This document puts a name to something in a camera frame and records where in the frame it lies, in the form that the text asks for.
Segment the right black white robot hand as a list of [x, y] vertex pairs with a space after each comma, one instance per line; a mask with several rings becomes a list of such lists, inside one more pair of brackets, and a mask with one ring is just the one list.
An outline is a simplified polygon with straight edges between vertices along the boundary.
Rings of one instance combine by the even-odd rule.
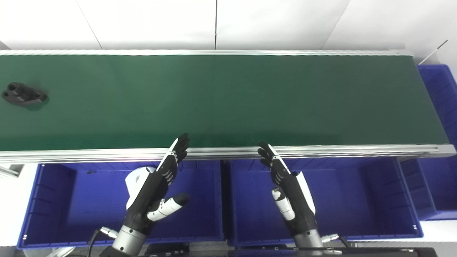
[[260, 141], [258, 146], [261, 163], [269, 169], [275, 185], [271, 191], [273, 200], [290, 235], [317, 235], [316, 207], [303, 173], [291, 171], [270, 144]]

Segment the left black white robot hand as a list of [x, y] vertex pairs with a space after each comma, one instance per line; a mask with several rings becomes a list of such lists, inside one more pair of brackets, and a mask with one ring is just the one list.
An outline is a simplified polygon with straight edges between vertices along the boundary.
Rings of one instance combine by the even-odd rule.
[[147, 176], [140, 179], [141, 187], [128, 201], [123, 226], [127, 231], [137, 231], [148, 236], [161, 219], [184, 207], [190, 200], [186, 192], [166, 197], [169, 186], [176, 178], [178, 166], [187, 156], [189, 135], [175, 139], [155, 169], [145, 167]]

